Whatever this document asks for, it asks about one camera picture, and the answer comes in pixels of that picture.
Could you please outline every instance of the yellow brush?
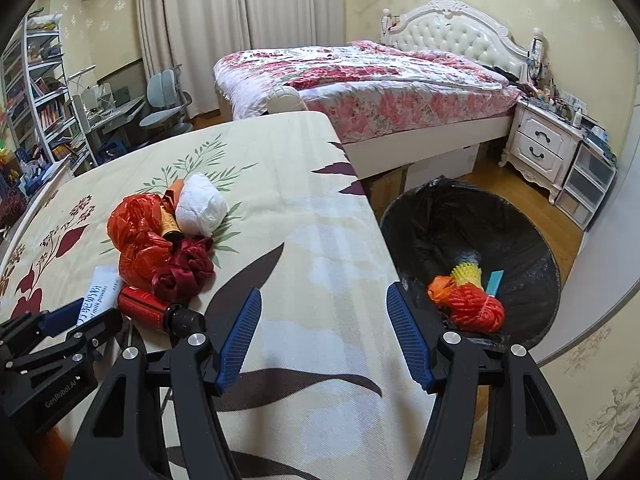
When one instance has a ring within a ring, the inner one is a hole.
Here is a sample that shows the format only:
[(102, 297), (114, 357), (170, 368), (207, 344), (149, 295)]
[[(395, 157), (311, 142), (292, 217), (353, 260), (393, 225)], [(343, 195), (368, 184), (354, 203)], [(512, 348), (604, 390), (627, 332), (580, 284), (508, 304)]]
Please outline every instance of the yellow brush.
[(456, 285), (464, 285), (465, 283), (473, 283), (477, 288), (482, 288), (482, 269), (476, 264), (464, 263), (455, 266), (451, 271), (451, 277), (456, 280)]

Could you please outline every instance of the white tufted headboard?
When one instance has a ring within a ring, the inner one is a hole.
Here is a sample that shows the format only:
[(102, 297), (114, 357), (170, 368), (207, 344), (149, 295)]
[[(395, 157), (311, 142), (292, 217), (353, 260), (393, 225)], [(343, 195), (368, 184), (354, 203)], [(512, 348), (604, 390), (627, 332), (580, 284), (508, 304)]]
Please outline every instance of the white tufted headboard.
[(511, 41), (505, 26), (459, 0), (431, 0), (402, 14), (383, 43), (405, 52), (445, 50), (527, 80), (527, 51)]

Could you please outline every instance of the chair seat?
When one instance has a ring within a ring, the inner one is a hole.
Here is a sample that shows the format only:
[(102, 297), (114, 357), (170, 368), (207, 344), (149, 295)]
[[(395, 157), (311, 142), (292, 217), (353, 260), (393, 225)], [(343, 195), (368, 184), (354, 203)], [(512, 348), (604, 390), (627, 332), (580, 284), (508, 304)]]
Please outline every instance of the chair seat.
[(159, 112), (153, 112), (140, 121), (141, 128), (153, 128), (161, 126), (168, 119), (178, 114), (182, 110), (181, 106), (175, 108), (169, 108), (168, 110), (160, 110)]

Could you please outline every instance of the drawer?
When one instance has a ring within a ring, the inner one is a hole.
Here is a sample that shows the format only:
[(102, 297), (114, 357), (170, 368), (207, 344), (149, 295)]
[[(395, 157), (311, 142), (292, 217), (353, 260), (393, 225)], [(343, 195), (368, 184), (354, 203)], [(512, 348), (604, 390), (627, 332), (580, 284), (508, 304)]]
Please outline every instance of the drawer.
[(562, 159), (520, 132), (511, 145), (511, 153), (551, 182), (558, 176)]
[(551, 128), (546, 121), (541, 120), (536, 115), (525, 110), (519, 130), (529, 137), (529, 139), (533, 139), (542, 144), (550, 152), (556, 155), (560, 154), (564, 137)]

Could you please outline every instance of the trash can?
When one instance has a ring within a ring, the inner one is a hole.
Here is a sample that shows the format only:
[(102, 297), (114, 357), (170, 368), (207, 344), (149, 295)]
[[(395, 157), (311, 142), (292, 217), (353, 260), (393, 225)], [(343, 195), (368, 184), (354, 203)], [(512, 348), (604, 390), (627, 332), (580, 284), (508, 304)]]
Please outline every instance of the trash can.
[(502, 197), (440, 177), (399, 196), (380, 222), (401, 278), (425, 288), (473, 255), (482, 286), (504, 270), (496, 298), (505, 319), (497, 333), (530, 349), (548, 332), (560, 303), (558, 264), (535, 225)]

